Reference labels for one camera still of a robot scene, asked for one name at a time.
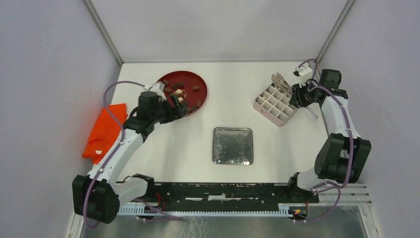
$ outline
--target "food piece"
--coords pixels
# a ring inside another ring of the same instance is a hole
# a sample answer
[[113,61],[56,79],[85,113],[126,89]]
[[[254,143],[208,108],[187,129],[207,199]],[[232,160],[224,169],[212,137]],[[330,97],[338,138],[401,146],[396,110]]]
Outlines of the food piece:
[[183,100],[182,103],[181,103],[181,105],[183,105],[184,107],[188,106],[187,100]]
[[187,97],[187,92],[185,92],[183,89],[181,89],[182,94],[180,94],[180,97],[186,98]]
[[175,95],[178,96],[178,97],[180,97],[181,95],[183,95],[182,94],[182,90],[181,89],[176,90],[175,91]]

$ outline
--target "orange towel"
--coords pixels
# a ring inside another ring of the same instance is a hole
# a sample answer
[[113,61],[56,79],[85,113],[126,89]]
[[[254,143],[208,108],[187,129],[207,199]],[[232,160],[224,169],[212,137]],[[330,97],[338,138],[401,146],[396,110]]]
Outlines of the orange towel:
[[[127,106],[123,103],[111,105],[109,109],[123,124],[127,118]],[[92,163],[97,165],[114,144],[120,131],[118,124],[103,108],[89,135],[83,158],[92,158]]]

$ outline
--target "silver tray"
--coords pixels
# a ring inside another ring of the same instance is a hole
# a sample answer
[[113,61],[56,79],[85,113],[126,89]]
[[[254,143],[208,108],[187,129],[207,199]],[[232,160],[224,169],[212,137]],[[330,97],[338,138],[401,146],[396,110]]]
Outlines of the silver tray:
[[254,162],[252,130],[216,127],[213,131],[213,163],[251,165]]

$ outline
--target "red tray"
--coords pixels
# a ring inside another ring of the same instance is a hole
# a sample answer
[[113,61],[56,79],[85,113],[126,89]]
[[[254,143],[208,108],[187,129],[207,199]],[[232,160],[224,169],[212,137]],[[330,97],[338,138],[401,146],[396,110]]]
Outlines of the red tray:
[[[189,71],[175,71],[172,73],[169,73],[162,78],[158,80],[158,82],[163,82],[164,80],[168,81],[169,83],[166,85],[167,88],[170,88],[170,93],[175,92],[177,89],[173,89],[172,86],[178,83],[183,83],[184,87],[181,87],[179,89],[184,90],[186,93],[185,100],[188,102],[187,107],[192,108],[197,105],[198,101],[202,102],[202,105],[198,107],[198,109],[195,111],[197,112],[199,109],[201,109],[204,105],[204,102],[207,99],[207,85],[204,82],[204,80],[196,75],[195,73],[189,72]],[[192,89],[193,86],[199,86],[198,91],[194,91]],[[165,92],[166,98],[169,99],[168,92]],[[189,111],[187,116],[195,113],[192,111]]]

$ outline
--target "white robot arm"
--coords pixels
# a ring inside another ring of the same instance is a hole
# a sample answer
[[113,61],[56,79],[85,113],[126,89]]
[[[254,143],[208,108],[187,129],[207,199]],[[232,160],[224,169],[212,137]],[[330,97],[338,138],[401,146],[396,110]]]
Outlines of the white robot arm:
[[[328,180],[345,183],[348,174],[347,182],[356,182],[371,148],[370,142],[361,139],[354,128],[348,111],[347,92],[339,89],[340,71],[324,69],[319,85],[314,85],[314,82],[309,79],[306,83],[293,85],[290,99],[290,104],[297,108],[319,103],[328,134],[327,141],[316,157],[315,166],[297,175],[297,187],[307,191]],[[352,138],[349,138],[348,130],[351,130]]]
[[128,160],[154,130],[156,123],[168,123],[186,115],[187,109],[179,103],[175,95],[170,95],[174,106],[168,102],[163,88],[164,85],[159,82],[141,93],[138,107],[124,122],[124,133],[120,132],[116,142],[98,165],[86,176],[78,175],[73,180],[76,214],[83,214],[87,196],[87,217],[110,223],[120,206],[145,195],[148,187],[154,183],[153,178],[142,175],[134,175],[130,181],[119,185],[116,181]]

